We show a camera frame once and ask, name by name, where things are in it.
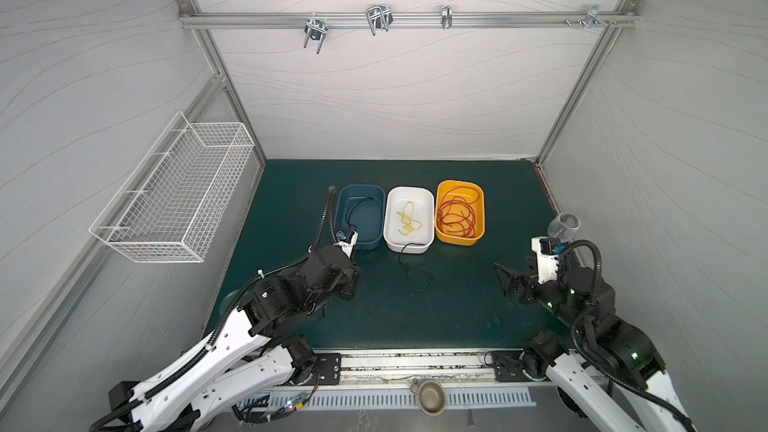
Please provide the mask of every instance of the blue plastic tray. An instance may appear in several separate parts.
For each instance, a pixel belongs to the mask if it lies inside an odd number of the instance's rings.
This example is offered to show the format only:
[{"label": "blue plastic tray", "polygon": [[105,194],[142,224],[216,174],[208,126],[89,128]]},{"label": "blue plastic tray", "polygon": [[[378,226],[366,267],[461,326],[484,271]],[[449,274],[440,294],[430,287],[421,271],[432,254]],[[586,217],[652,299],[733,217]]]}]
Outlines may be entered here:
[{"label": "blue plastic tray", "polygon": [[384,189],[354,184],[341,189],[336,204],[336,226],[357,231],[358,250],[379,246],[384,231]]}]

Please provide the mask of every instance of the yellow plastic tray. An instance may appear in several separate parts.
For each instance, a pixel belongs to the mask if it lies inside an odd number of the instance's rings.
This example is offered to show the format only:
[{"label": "yellow plastic tray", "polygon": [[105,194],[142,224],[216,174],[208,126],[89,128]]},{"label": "yellow plastic tray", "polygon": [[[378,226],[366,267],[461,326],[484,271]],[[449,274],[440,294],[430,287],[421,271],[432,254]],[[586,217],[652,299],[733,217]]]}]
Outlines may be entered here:
[{"label": "yellow plastic tray", "polygon": [[[477,199],[470,207],[475,211],[475,235],[473,237],[460,237],[452,235],[449,228],[446,232],[441,232],[437,226],[437,214],[444,201],[451,200],[454,197],[464,197],[467,202]],[[435,196],[435,235],[446,244],[455,245],[475,245],[480,237],[485,234],[485,197],[482,188],[471,182],[462,182],[461,180],[444,180],[437,186],[437,195]]]}]

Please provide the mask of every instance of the yellow cable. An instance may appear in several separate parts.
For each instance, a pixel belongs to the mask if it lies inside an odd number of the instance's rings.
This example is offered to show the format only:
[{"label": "yellow cable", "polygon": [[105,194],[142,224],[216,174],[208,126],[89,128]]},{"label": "yellow cable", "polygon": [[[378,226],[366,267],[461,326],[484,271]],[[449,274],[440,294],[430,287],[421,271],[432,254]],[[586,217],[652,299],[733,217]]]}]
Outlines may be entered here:
[{"label": "yellow cable", "polygon": [[[410,216],[408,214],[406,214],[406,207],[408,207],[408,204],[411,205],[411,215]],[[410,234],[411,232],[413,232],[415,230],[419,230],[423,226],[422,221],[415,220],[413,218],[413,213],[415,211],[416,211],[416,206],[413,204],[413,202],[407,202],[402,207],[402,212],[398,212],[397,213],[397,215],[400,216],[400,222],[402,222],[402,227],[406,230],[406,233],[403,234],[402,231],[398,228],[397,231],[400,232],[401,235],[408,235],[408,234]],[[416,222],[418,224],[417,228],[413,227],[413,223],[414,222]]]}]

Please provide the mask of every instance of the wire mesh basket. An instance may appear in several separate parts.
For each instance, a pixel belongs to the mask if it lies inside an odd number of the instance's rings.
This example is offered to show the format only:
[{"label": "wire mesh basket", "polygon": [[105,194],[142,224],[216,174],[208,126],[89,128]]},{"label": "wire mesh basket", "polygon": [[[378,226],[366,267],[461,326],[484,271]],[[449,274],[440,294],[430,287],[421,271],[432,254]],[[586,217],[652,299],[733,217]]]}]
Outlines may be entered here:
[{"label": "wire mesh basket", "polygon": [[[254,148],[241,122],[189,123],[179,115],[185,126],[170,134],[169,126],[158,139],[170,143],[165,152],[150,152],[91,226],[134,262],[202,262]],[[130,189],[137,176],[146,179]]]}]

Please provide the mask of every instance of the black cable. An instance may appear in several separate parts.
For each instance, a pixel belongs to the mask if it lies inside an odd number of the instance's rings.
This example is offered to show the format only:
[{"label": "black cable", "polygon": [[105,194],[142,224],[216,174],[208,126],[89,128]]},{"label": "black cable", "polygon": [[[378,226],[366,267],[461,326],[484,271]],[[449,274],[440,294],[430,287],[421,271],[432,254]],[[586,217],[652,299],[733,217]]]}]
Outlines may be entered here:
[{"label": "black cable", "polygon": [[[265,276],[269,274],[274,274],[279,271],[285,270],[287,268],[295,267],[298,264],[304,263],[304,261],[307,260],[307,258],[309,257],[310,253],[316,250],[318,245],[320,244],[320,239],[322,237],[322,227],[325,225],[325,221],[329,216],[330,216],[329,224],[330,224],[330,230],[331,230],[331,240],[335,241],[333,237],[334,232],[333,232],[333,224],[332,224],[333,222],[332,216],[333,216],[335,201],[336,201],[336,188],[334,186],[331,186],[328,188],[325,201],[322,204],[322,214],[320,215],[320,224],[318,224],[317,226],[315,237],[312,240],[312,245],[310,246],[310,251],[305,253],[298,259],[283,265],[282,267],[276,268],[274,270],[271,270],[265,273],[264,274]],[[91,424],[91,427],[88,428],[89,432],[97,432],[97,431],[108,432],[112,430],[119,430],[119,429],[115,429],[114,427],[109,427],[109,428],[102,428],[102,427],[104,427],[106,424],[109,424],[112,420],[120,418],[126,415],[131,410],[137,408],[138,406],[141,405],[142,401],[144,400],[149,401],[152,397],[159,394],[162,390],[164,390],[173,382],[175,382],[176,380],[181,378],[184,374],[186,374],[190,369],[192,369],[192,367],[197,365],[197,363],[200,362],[203,359],[203,357],[205,357],[205,355],[208,353],[209,350],[213,350],[215,348],[216,340],[219,338],[219,335],[221,334],[221,329],[224,328],[224,324],[226,323],[226,320],[229,318],[230,313],[235,309],[235,307],[237,306],[237,303],[240,301],[243,295],[245,295],[245,293],[248,292],[248,290],[260,279],[261,279],[261,276],[257,275],[249,279],[245,284],[243,284],[243,286],[240,288],[240,290],[237,291],[235,296],[232,297],[232,300],[226,306],[221,317],[219,317],[219,320],[216,322],[216,326],[214,327],[214,330],[210,332],[210,336],[208,337],[208,340],[206,341],[205,346],[203,346],[201,350],[199,350],[190,360],[188,360],[186,364],[182,365],[178,370],[173,372],[171,375],[169,375],[165,380],[160,382],[158,385],[144,392],[143,397],[133,399],[132,401],[128,402],[126,405],[123,405],[120,408],[112,410],[109,414],[93,422]]]},{"label": "black cable", "polygon": [[274,344],[277,338],[271,338],[269,342],[264,344],[264,347],[261,348],[261,352],[259,352],[259,355],[256,356],[257,359],[261,359],[261,357],[264,355],[264,352],[269,348],[270,345]]},{"label": "black cable", "polygon": [[346,222],[346,224],[350,227],[351,230],[357,232],[357,226],[353,225],[351,222],[352,213],[355,211],[356,208],[360,207],[360,204],[367,202],[369,200],[374,200],[374,197],[360,197],[360,201],[346,211],[344,222]]},{"label": "black cable", "polygon": [[[301,407],[304,407],[307,402],[310,401],[312,396],[317,392],[317,388],[320,386],[320,370],[313,369],[313,373],[317,373],[317,381],[315,382],[315,386],[312,388],[312,391],[310,394],[304,398],[304,400],[301,401]],[[259,407],[257,404],[261,402],[264,399],[267,399],[267,406],[262,407],[269,407],[269,396],[262,397],[261,399],[258,399],[253,404],[244,407],[242,409],[238,409],[236,405],[232,406],[232,415],[235,416],[238,421],[243,422],[244,424],[265,424],[267,422],[273,422],[277,419],[286,418],[289,415],[293,414],[294,412],[298,411],[297,407],[289,408],[288,406],[283,406],[277,410],[275,410],[272,414],[267,414],[266,412],[262,412],[261,415],[258,418],[251,418],[250,412],[253,408]]]},{"label": "black cable", "polygon": [[[397,255],[397,261],[400,262],[400,265],[402,265],[402,269],[406,271],[406,283],[408,286],[416,291],[416,292],[427,292],[430,288],[432,288],[432,284],[435,282],[435,279],[432,277],[432,273],[429,271],[429,269],[424,265],[417,265],[414,268],[408,268],[408,261],[406,261],[405,264],[402,263],[402,260],[400,260],[400,257],[402,257],[402,253],[408,248],[409,245],[426,245],[426,244],[416,244],[415,242],[411,242],[409,244],[406,244],[405,247],[400,250],[400,253]],[[426,288],[416,288],[411,283],[411,273],[414,271],[421,270],[423,271],[427,277],[429,277],[429,285],[427,285]]]},{"label": "black cable", "polygon": [[598,301],[598,290],[600,289],[600,280],[602,279],[603,262],[602,262],[602,256],[600,255],[600,250],[598,249],[598,246],[593,244],[589,240],[577,240],[576,242],[572,242],[571,245],[567,246],[562,252],[560,252],[560,255],[558,256],[558,258],[560,260],[563,260],[566,254],[570,253],[570,251],[578,247],[586,247],[590,249],[590,251],[592,252],[592,259],[594,262],[594,275],[592,276],[592,288],[589,293],[589,298],[587,299],[587,307],[585,310],[581,311],[581,313],[577,315],[576,318],[571,322],[570,335],[571,335],[571,342],[573,342],[574,348],[581,355],[582,358],[584,358],[587,362],[589,362],[594,368],[600,371],[602,375],[607,377],[609,380],[612,380],[617,385],[627,389],[629,392],[632,392],[633,394],[639,397],[642,397],[643,399],[646,399],[649,402],[653,402],[659,407],[667,409],[672,414],[672,417],[674,417],[678,422],[680,422],[683,425],[683,427],[686,430],[688,430],[688,432],[695,432],[696,429],[694,428],[693,421],[690,418],[688,418],[685,414],[680,412],[680,410],[678,410],[675,406],[673,406],[672,404],[670,404],[669,402],[667,402],[662,398],[659,398],[653,394],[648,393],[647,391],[639,388],[637,385],[632,384],[628,380],[617,377],[613,373],[609,372],[602,366],[602,364],[598,362],[598,360],[596,360],[586,350],[584,350],[584,347],[582,347],[581,341],[578,340],[578,326],[584,320],[584,318],[587,315],[589,315],[589,313],[592,311],[592,308],[594,308],[594,306]]}]

